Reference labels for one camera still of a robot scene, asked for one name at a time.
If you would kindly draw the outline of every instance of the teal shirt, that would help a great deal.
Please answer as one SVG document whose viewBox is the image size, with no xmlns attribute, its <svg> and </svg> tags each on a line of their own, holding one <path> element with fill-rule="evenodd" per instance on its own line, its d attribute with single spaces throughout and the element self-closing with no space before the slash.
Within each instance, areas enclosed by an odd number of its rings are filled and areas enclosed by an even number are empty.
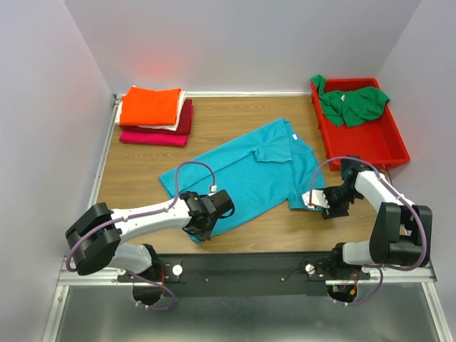
<svg viewBox="0 0 456 342">
<path fill-rule="evenodd" d="M 318 167 L 313 150 L 283 118 L 195 160 L 214 170 L 217 189 L 225 189 L 236 208 L 233 216 L 217 221 L 211 236 L 238 227 L 285 200 L 289 201 L 290 209 L 306 209 L 302 194 L 309 190 L 312 174 Z M 175 196 L 174 173 L 172 169 L 160 176 L 170 197 Z M 180 192 L 189 190 L 205 195 L 211 183 L 209 172 L 200 165 L 185 165 L 179 171 Z M 315 188 L 322 187 L 323 175 L 319 173 Z"/>
</svg>

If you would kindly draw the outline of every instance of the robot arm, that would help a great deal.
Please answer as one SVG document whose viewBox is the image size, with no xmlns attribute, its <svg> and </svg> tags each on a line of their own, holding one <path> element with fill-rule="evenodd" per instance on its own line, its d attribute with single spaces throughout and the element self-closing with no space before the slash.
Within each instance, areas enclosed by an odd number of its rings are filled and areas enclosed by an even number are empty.
<svg viewBox="0 0 456 342">
<path fill-rule="evenodd" d="M 341 162 L 344 183 L 338 187 L 313 190 L 303 195 L 304 204 L 310 208 L 321 207 L 324 219 L 348 216 L 350 203 L 364 197 L 377 212 L 377 220 L 370 240 L 363 242 L 339 243 L 332 251 L 334 267 L 365 264 L 413 265 L 422 250 L 418 226 L 410 210 L 391 191 L 387 190 L 377 175 L 370 169 L 353 160 Z M 430 235 L 432 212 L 422 205 L 416 205 L 402 198 L 418 213 L 427 241 L 427 250 L 420 266 L 425 266 L 430 255 Z M 409 234 L 401 234 L 401 228 Z"/>
<path fill-rule="evenodd" d="M 135 246 L 126 241 L 162 229 L 183 229 L 200 241 L 210 239 L 218 219 L 231 216 L 234 205 L 225 190 L 210 195 L 196 192 L 183 192 L 176 203 L 172 200 L 135 209 L 109 210 L 106 203 L 93 205 L 65 236 L 70 248 L 92 228 L 115 220 L 85 240 L 74 254 L 74 262 L 79 275 L 92 274 L 109 266 L 127 269 L 136 274 L 153 269 L 160 270 L 160 262 L 152 246 Z M 163 212 L 142 216 L 147 212 Z"/>
</svg>

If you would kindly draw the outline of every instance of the white backdrop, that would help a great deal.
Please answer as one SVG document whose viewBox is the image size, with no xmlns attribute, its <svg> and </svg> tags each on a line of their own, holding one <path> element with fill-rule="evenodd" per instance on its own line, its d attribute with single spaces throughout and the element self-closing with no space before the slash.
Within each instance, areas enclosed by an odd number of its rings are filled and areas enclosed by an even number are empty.
<svg viewBox="0 0 456 342">
<path fill-rule="evenodd" d="M 423 0 L 378 80 L 403 136 L 410 164 L 394 185 L 433 212 L 431 257 L 437 291 L 456 336 L 455 127 L 456 3 Z"/>
<path fill-rule="evenodd" d="M 61 0 L 4 1 L 0 20 L 0 340 L 40 341 L 85 211 L 113 97 Z"/>
<path fill-rule="evenodd" d="M 309 91 L 375 76 L 419 0 L 66 0 L 114 93 Z"/>
</svg>

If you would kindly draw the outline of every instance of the gray floor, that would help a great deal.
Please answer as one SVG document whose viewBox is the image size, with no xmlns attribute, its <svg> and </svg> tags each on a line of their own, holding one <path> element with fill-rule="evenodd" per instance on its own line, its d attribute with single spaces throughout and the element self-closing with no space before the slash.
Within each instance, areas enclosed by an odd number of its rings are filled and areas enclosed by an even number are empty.
<svg viewBox="0 0 456 342">
<path fill-rule="evenodd" d="M 361 291 L 371 291 L 363 285 Z M 57 341 L 438 341 L 420 284 L 384 284 L 364 305 L 321 297 L 182 298 L 168 312 L 134 306 L 126 287 L 73 287 Z"/>
</svg>

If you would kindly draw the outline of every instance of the wooden surface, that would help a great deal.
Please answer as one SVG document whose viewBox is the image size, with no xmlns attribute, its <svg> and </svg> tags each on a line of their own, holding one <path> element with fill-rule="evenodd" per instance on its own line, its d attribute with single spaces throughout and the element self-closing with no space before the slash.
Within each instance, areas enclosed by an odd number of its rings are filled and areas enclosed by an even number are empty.
<svg viewBox="0 0 456 342">
<path fill-rule="evenodd" d="M 115 127 L 98 195 L 109 208 L 141 207 L 168 200 L 158 176 L 283 116 L 325 160 L 320 132 L 310 97 L 284 98 L 195 98 L 195 119 L 186 147 L 124 145 L 121 129 Z M 326 185 L 339 185 L 339 172 L 324 168 Z M 132 240 L 148 243 L 159 253 L 285 252 L 330 250 L 338 242 L 368 239 L 375 222 L 375 210 L 357 200 L 350 217 L 323 220 L 320 213 L 291 211 L 288 203 L 269 210 L 211 241 L 195 244 L 181 229 L 169 229 Z"/>
</svg>

